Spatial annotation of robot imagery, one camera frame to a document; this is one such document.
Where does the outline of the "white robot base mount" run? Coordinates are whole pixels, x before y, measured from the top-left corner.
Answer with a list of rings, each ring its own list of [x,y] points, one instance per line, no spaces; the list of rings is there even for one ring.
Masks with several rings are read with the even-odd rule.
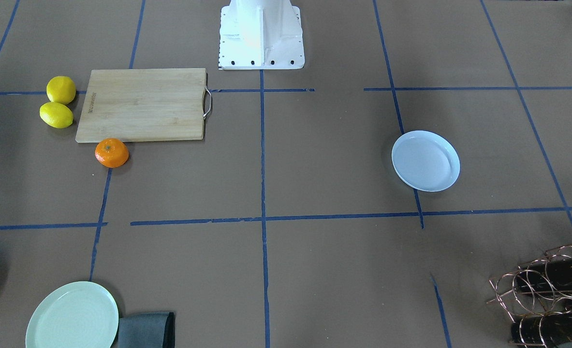
[[[232,0],[220,11],[218,68],[302,69],[299,7],[290,0]]]

